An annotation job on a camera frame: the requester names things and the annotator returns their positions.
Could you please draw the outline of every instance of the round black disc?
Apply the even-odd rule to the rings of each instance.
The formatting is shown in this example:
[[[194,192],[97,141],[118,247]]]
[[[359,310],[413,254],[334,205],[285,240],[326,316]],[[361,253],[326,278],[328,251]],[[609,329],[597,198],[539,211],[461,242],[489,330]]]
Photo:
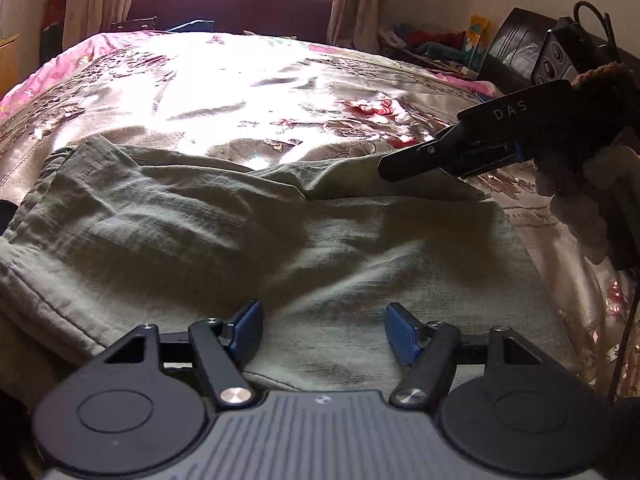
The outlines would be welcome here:
[[[527,368],[536,369],[533,377],[516,374],[500,385],[485,376],[453,390],[439,411],[445,436],[500,472],[559,476],[588,468],[607,444],[606,403],[574,378]]]
[[[126,368],[79,372],[33,415],[34,437],[46,458],[92,476],[155,468],[187,449],[205,422],[204,404],[186,384],[159,370]]]

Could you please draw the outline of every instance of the wooden cabinet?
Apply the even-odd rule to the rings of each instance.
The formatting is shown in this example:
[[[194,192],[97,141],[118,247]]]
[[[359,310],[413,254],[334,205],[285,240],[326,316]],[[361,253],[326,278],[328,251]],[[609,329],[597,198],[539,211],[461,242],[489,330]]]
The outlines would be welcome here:
[[[18,36],[0,40],[0,99],[20,82]]]

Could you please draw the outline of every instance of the black cable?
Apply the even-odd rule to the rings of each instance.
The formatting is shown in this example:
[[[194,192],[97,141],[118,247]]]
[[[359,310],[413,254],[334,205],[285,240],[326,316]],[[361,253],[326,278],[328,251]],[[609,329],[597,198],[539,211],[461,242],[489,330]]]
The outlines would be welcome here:
[[[600,11],[593,5],[591,2],[587,2],[581,0],[574,5],[574,22],[582,27],[580,23],[580,9],[582,7],[587,7],[591,12],[593,12],[596,18],[599,20],[600,25],[602,26],[604,33],[607,37],[607,45],[611,50],[611,53],[616,57],[616,61],[620,62],[620,54],[618,53],[618,46],[616,44],[616,36],[613,33],[613,26],[611,25],[611,17],[607,12],[604,13],[604,16],[600,13]]]
[[[640,300],[640,285],[638,284],[638,277],[640,271],[633,269],[631,271],[632,276],[636,282],[636,291],[634,292],[634,298],[631,301],[631,307],[629,308],[629,314],[626,318],[625,331],[622,333],[622,339],[620,340],[620,346],[618,348],[618,357],[616,359],[616,367],[613,370],[613,377],[609,384],[609,395],[607,400],[610,403],[616,399],[616,392],[618,390],[618,384],[620,382],[620,373],[622,372],[622,365],[625,362],[626,345],[629,342],[629,336],[631,336],[631,330],[634,326],[634,320],[636,318],[636,311],[638,310],[638,300]]]

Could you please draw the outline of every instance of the red object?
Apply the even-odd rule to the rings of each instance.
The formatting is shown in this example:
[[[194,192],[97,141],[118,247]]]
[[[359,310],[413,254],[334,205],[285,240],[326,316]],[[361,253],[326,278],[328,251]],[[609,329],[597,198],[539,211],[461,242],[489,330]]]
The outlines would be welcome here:
[[[47,0],[47,7],[42,18],[42,28],[46,30],[54,23],[64,23],[65,21],[66,0]]]
[[[409,47],[420,46],[427,41],[435,41],[436,43],[450,46],[456,50],[462,50],[462,43],[465,41],[465,32],[457,34],[448,32],[446,34],[429,34],[423,30],[416,30],[406,35],[404,39]]]
[[[391,99],[382,99],[379,101],[365,101],[364,99],[359,101],[342,101],[347,106],[351,107],[354,111],[362,112],[366,116],[372,115],[384,115],[394,116],[394,101]]]

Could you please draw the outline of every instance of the metal screw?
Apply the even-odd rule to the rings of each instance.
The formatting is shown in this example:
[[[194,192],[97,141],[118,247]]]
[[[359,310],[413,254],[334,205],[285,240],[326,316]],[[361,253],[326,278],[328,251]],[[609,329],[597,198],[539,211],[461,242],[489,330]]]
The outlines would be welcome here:
[[[427,394],[418,388],[407,388],[399,390],[394,394],[396,400],[405,406],[421,404],[427,400]]]
[[[329,397],[328,395],[321,395],[320,397],[316,397],[315,401],[316,404],[321,404],[321,405],[325,405],[328,404],[329,402],[331,402],[333,399],[331,397]]]
[[[227,404],[242,404],[251,400],[254,394],[246,388],[227,388],[220,393],[220,399],[224,400]]]

